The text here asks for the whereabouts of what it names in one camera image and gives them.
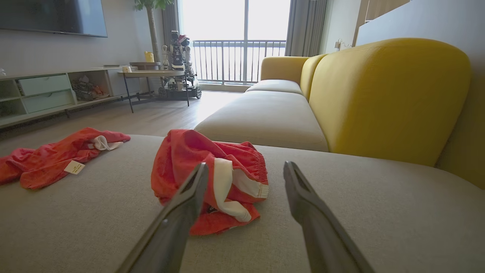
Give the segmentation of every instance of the sofa seat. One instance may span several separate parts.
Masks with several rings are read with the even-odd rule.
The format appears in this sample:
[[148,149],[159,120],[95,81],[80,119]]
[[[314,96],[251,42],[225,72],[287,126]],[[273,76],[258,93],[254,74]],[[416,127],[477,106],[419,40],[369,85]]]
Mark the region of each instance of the sofa seat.
[[262,80],[248,88],[246,92],[255,90],[288,92],[303,95],[300,86],[296,82],[288,80]]
[[[77,175],[33,191],[0,187],[2,272],[114,273],[162,209],[150,187],[159,136],[103,152]],[[190,237],[180,272],[309,272],[283,163],[294,161],[376,273],[484,272],[482,190],[431,167],[256,146],[268,169],[261,217]]]
[[304,96],[251,91],[199,123],[211,140],[327,152],[327,142]]

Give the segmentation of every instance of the television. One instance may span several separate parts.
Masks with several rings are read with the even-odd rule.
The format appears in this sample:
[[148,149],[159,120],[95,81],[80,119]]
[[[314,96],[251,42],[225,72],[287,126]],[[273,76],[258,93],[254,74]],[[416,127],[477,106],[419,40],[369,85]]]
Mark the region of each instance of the television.
[[108,37],[101,0],[0,0],[0,29]]

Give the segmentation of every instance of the floor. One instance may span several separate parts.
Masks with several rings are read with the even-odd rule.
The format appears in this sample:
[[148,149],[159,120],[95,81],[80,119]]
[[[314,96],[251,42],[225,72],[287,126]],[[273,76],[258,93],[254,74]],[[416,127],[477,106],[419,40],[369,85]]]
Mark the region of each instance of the floor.
[[166,136],[172,129],[193,129],[216,110],[242,93],[203,91],[202,98],[187,101],[149,102],[135,105],[131,113],[128,101],[113,102],[74,112],[70,118],[59,115],[26,126],[0,129],[0,156],[16,148],[36,149],[57,142],[85,127],[132,135]]

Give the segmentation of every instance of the cup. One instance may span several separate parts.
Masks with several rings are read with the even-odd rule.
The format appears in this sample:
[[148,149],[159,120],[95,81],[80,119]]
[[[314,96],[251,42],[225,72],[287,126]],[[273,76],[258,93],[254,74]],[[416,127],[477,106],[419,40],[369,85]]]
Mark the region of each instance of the cup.
[[123,67],[123,73],[131,73],[131,67]]

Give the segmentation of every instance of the mint green drawer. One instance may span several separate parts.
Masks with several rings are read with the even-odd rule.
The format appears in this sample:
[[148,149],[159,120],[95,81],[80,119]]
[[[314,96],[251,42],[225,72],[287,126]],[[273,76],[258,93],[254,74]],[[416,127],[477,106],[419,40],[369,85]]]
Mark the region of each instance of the mint green drawer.
[[25,96],[71,89],[67,75],[21,79],[18,82]]
[[33,113],[63,105],[74,104],[71,91],[61,91],[22,99],[27,112]]

